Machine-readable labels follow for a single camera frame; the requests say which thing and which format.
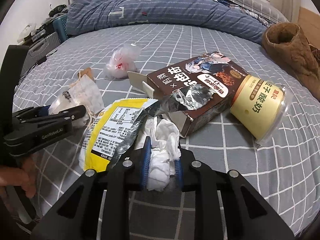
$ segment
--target white tissue paper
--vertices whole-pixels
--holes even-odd
[[[135,149],[143,147],[146,136],[151,138],[151,160],[148,174],[148,190],[163,191],[168,185],[170,175],[175,174],[174,160],[181,156],[179,129],[165,119],[157,125],[157,117],[149,117],[140,130]]]

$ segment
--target cable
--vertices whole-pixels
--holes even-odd
[[[42,57],[41,59],[39,59],[31,68],[28,69],[28,71],[26,73],[24,73],[20,79],[19,79],[19,83],[16,86],[14,93],[16,93],[18,91],[18,88],[20,87],[20,85],[22,84],[22,82],[24,81],[24,79],[26,78],[26,76],[38,65],[42,64],[43,62],[46,62],[48,57],[50,57],[52,54],[56,53],[58,50],[56,49],[54,52]]]

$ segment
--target white wall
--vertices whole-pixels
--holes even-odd
[[[37,27],[48,18],[50,4],[52,8],[67,4],[68,0],[15,0],[2,24],[0,25],[0,67],[10,44],[17,44],[17,38],[29,23],[37,23]]]
[[[316,14],[319,14],[316,6],[313,4],[311,0],[301,0],[301,7],[304,7]]]

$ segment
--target crumpled foil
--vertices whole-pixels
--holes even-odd
[[[163,97],[145,109],[150,117],[177,111],[196,110],[204,106],[212,97],[213,90],[203,85],[180,88],[171,95]]]
[[[133,123],[124,140],[117,146],[107,170],[113,168],[121,155],[133,145],[140,127],[148,116],[155,117],[165,113],[199,109],[209,102],[213,94],[213,90],[208,87],[196,84],[178,89],[144,109]]]

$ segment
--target grey suitcase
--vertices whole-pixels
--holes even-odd
[[[33,65],[36,64],[38,60],[43,58],[60,44],[60,39],[56,32],[39,40],[34,46],[29,49],[20,76],[23,76]]]

